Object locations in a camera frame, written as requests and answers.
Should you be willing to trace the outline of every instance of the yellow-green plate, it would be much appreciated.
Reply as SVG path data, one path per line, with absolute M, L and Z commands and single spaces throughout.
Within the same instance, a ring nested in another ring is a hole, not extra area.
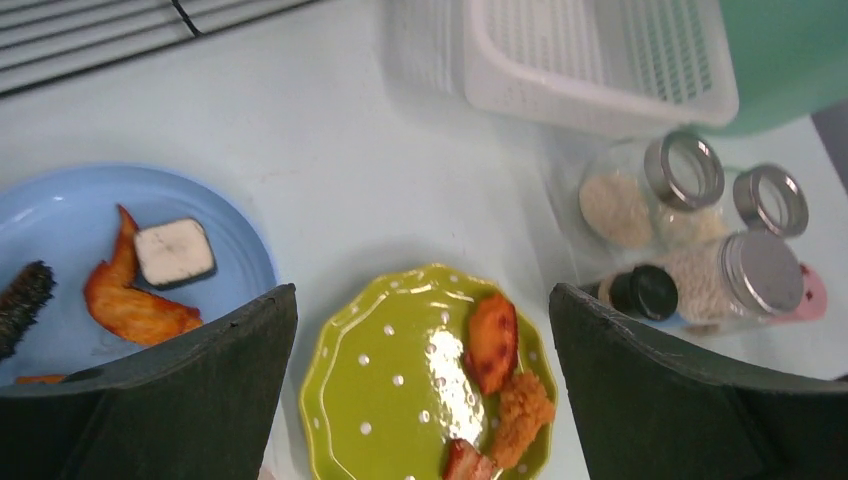
M 316 479 L 435 480 L 449 439 L 485 452 L 497 395 L 481 401 L 461 355 L 475 302 L 497 291 L 431 265 L 376 279 L 327 322 L 300 390 Z M 534 371 L 556 402 L 539 332 L 520 312 L 518 332 L 519 370 Z M 518 467 L 499 478 L 535 478 L 550 440 L 546 426 Z

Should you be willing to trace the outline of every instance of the white countertop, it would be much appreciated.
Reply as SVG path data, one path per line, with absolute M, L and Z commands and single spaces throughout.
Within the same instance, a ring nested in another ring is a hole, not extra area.
M 266 451 L 278 479 L 309 478 L 296 393 L 323 321 L 373 277 L 442 262 L 493 279 L 554 360 L 549 291 L 611 266 L 572 191 L 602 143 L 471 108 L 449 81 L 456 59 L 430 55 L 441 45 L 412 23 L 449 12 L 390 1 L 325 2 L 0 102 L 0 187 L 59 166 L 144 162 L 214 185 L 256 220 L 300 312 Z M 830 288 L 830 310 L 708 346 L 798 374 L 848 372 L 848 208 L 811 122 L 711 141 L 725 163 L 770 161 L 796 175 L 812 215 L 793 247 Z M 542 478 L 587 478 L 552 367 L 561 400 Z

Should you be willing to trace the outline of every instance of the jar of grain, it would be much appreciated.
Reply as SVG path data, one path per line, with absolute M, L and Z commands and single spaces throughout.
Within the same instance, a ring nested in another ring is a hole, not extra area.
M 782 238 L 793 238 L 807 229 L 810 219 L 807 200 L 800 185 L 786 170 L 770 164 L 726 175 L 733 188 L 719 202 L 687 216 L 690 228 L 663 231 L 669 249 L 703 243 L 743 230 L 767 230 Z
M 649 263 L 664 267 L 674 279 L 677 312 L 694 325 L 785 315 L 798 307 L 804 293 L 795 254 L 765 231 L 736 233 Z
M 688 326 L 684 324 L 683 330 L 696 337 L 712 337 L 739 333 L 753 328 L 819 320 L 827 312 L 827 288 L 821 276 L 804 262 L 801 262 L 801 276 L 804 279 L 804 295 L 801 297 L 798 308 L 787 315 L 773 317 L 763 322 L 724 322 L 721 324 Z
M 662 245 L 660 234 L 691 230 L 676 216 L 714 205 L 724 191 L 715 151 L 689 132 L 614 145 L 592 162 L 580 184 L 580 212 L 608 242 L 633 250 Z

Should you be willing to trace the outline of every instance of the bottle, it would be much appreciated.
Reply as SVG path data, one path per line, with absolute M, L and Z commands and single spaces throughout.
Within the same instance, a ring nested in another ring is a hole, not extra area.
M 795 254 L 767 231 L 735 233 L 649 263 L 674 279 L 677 313 L 692 325 L 761 322 L 794 311 L 804 293 Z
M 653 141 L 614 145 L 591 163 L 580 184 L 580 212 L 590 229 L 625 250 L 660 245 L 658 232 L 691 229 L 670 224 L 673 213 L 714 205 L 724 191 L 724 171 L 700 137 L 671 132 Z
M 685 226 L 665 229 L 667 250 L 725 237 L 743 230 L 767 230 L 778 237 L 794 238 L 807 229 L 810 212 L 801 186 L 786 170 L 771 164 L 757 165 L 737 174 L 728 172 L 732 188 L 712 207 L 695 213 L 675 213 L 671 224 L 683 216 Z
M 601 303 L 637 320 L 662 322 L 677 310 L 677 286 L 660 267 L 639 265 L 583 287 Z
M 771 324 L 810 322 L 819 320 L 827 312 L 827 288 L 824 280 L 813 267 L 801 262 L 801 276 L 804 278 L 804 296 L 801 304 L 788 315 L 775 317 Z

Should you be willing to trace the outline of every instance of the black cap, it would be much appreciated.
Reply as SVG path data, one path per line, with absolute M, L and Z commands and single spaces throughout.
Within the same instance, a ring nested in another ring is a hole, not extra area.
M 640 265 L 615 277 L 609 297 L 613 308 L 634 318 L 661 322 L 677 310 L 677 285 L 654 265 Z

